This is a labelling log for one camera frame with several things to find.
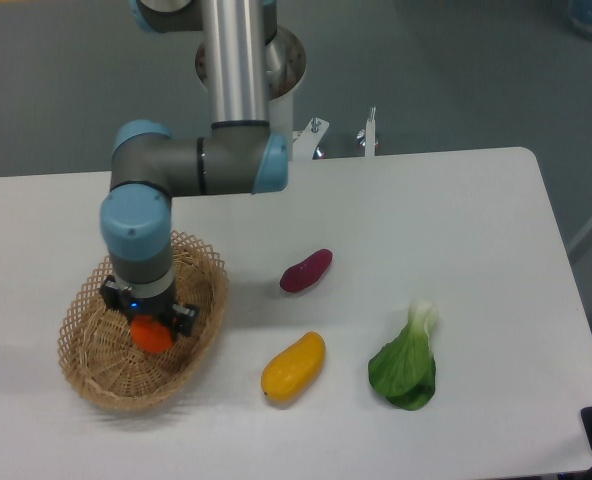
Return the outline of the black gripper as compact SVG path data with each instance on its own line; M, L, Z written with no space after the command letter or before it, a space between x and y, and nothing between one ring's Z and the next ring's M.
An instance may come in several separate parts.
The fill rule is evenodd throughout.
M152 316L157 320L168 320L171 338L191 337L194 325L199 319L199 307L194 304L176 303L176 285L172 281L155 295L139 293L137 285L121 285L113 275L108 275L99 288L107 309L119 312L132 320L136 315Z

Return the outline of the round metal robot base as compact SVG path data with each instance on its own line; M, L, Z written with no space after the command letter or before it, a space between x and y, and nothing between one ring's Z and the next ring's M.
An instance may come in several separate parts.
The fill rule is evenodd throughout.
M223 98L245 103L274 100L297 88L305 75L306 55L291 31L276 29L266 43L249 25L236 25L209 35L195 57L201 82Z

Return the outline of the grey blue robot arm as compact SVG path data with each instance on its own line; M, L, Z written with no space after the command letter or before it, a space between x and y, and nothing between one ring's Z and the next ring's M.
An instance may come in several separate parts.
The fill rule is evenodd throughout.
M288 137L270 125L266 52L278 34L272 1L134 1L155 33L200 31L212 124L208 137L174 138L148 120L125 124L112 154L100 229L113 272L100 293L129 324L189 336L199 310L176 294L171 205L176 197L266 193L288 182Z

